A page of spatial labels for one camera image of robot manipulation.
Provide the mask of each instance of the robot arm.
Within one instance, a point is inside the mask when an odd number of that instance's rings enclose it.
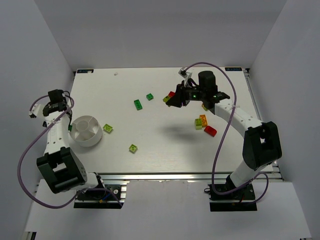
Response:
[[[191,74],[180,72],[185,80],[176,87],[175,95],[166,104],[181,108],[190,101],[202,101],[213,114],[229,121],[233,109],[230,97],[218,91],[216,77],[212,71],[198,74],[197,85]],[[259,171],[282,156],[277,126],[273,122],[264,123],[236,107],[231,126],[244,138],[243,161],[238,168],[227,177],[226,189],[232,190],[253,179]]]
[[[48,96],[50,102],[46,106],[36,105],[29,114],[30,117],[35,118],[40,114],[39,110],[42,110],[45,127],[54,122],[68,108],[62,90],[50,91]],[[95,188],[101,181],[100,176],[86,172],[69,146],[68,128],[71,118],[72,112],[69,111],[54,123],[47,133],[44,155],[36,160],[39,171],[55,194],[68,190]]]

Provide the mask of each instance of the lime green lego brick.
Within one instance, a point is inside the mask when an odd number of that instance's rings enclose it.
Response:
[[[132,152],[133,154],[138,150],[138,147],[136,145],[131,144],[129,147],[129,151]]]
[[[170,97],[169,97],[169,96],[166,96],[166,97],[163,99],[163,101],[166,103],[166,102],[168,102],[169,99],[170,99]]]
[[[138,111],[142,109],[142,105],[141,105],[139,99],[134,100],[133,102],[134,102],[135,108],[136,108]]]
[[[149,94],[146,96],[146,98],[150,101],[150,100],[154,99],[154,96],[153,96],[151,93],[149,93]]]
[[[194,120],[194,127],[196,130],[201,130],[202,129],[202,121],[201,118],[196,118]]]
[[[206,109],[205,105],[202,103],[201,107],[205,110],[208,111],[208,109]]]
[[[103,126],[103,130],[105,130],[107,133],[111,133],[111,131],[113,130],[113,127],[106,124]]]

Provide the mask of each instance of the white enclosure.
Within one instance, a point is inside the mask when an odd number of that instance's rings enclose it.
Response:
[[[249,68],[286,0],[35,0],[78,68]]]
[[[30,209],[16,167],[42,130],[28,117],[34,99],[70,90],[76,69],[208,61],[251,68],[260,114],[279,128],[282,176],[293,183],[311,235],[320,240],[320,1],[2,0],[0,30],[4,239],[21,237]],[[36,158],[44,149],[41,140],[22,165],[30,191],[39,180]]]

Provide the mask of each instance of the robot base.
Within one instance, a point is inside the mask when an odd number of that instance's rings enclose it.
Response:
[[[114,195],[121,198],[120,184],[105,184],[104,187],[114,193]],[[110,194],[106,191],[86,191],[81,193],[74,201],[73,208],[75,209],[121,209],[122,207]]]
[[[225,184],[215,184],[218,192],[224,192]],[[249,184],[245,188],[228,195],[214,193],[212,185],[209,185],[210,212],[247,212],[257,211],[257,205],[250,203],[256,199],[254,188]]]

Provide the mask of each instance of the white container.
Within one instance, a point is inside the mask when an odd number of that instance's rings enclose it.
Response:
[[[81,116],[73,121],[71,138],[82,147],[91,147],[97,144],[102,137],[99,122],[93,116]]]

